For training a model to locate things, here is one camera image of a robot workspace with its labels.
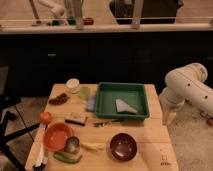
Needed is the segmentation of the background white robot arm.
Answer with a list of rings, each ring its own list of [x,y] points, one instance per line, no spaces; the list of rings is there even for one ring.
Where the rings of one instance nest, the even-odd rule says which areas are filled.
[[[38,2],[49,8],[56,19],[60,19],[64,15],[64,8],[53,0],[38,0]]]

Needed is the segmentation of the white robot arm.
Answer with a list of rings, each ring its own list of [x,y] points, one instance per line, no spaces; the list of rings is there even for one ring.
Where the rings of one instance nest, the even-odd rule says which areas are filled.
[[[166,87],[159,95],[164,125],[173,121],[185,101],[213,118],[213,88],[204,84],[207,77],[207,69],[200,63],[191,63],[166,74]]]

